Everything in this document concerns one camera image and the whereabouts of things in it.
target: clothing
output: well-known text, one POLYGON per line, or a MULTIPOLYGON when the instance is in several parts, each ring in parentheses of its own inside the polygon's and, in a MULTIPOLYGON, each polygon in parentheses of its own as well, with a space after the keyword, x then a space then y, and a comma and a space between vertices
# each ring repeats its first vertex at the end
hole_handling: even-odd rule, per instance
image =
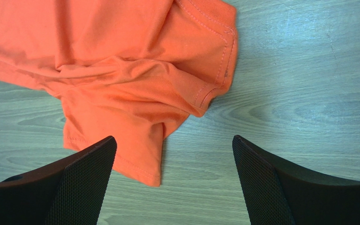
POLYGON ((163 139, 230 88, 235 15, 220 0, 0 0, 0 81, 61 100, 65 148, 112 135, 114 170, 157 187, 163 139))

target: wood grain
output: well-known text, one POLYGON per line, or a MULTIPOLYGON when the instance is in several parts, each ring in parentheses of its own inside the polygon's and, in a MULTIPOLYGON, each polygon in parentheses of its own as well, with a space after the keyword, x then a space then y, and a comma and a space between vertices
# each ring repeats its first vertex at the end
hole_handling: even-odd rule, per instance
MULTIPOLYGON (((360 180, 360 0, 228 0, 239 59, 229 93, 165 142, 163 183, 112 172, 98 224, 249 224, 236 134, 295 163, 360 180)), ((0 82, 0 181, 63 158, 57 99, 0 82)))

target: garment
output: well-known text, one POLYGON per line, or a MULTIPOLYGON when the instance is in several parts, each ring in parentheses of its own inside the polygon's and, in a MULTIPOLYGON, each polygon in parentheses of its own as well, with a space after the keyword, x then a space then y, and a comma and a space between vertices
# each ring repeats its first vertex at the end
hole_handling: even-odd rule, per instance
POLYGON ((235 16, 220 0, 0 0, 0 81, 61 100, 65 148, 112 135, 113 169, 157 187, 162 141, 230 88, 235 16))

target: wooden surface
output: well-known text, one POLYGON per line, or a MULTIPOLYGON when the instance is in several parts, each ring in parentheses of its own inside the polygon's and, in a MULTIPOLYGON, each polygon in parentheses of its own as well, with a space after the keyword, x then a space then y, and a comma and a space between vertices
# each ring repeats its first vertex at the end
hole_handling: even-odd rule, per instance
MULTIPOLYGON (((360 180, 360 0, 228 0, 238 9, 234 83, 165 142, 163 183, 112 172, 100 225, 249 224, 231 141, 360 180)), ((0 181, 72 154, 60 102, 0 82, 0 181)))

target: orange fabric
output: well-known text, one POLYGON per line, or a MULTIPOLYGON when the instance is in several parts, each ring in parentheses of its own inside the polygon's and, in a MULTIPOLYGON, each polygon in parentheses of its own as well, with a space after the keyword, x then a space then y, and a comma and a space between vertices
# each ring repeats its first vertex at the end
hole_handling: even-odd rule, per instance
POLYGON ((65 148, 112 135, 114 170, 157 187, 163 139, 230 88, 235 15, 220 0, 0 0, 0 81, 62 101, 65 148))

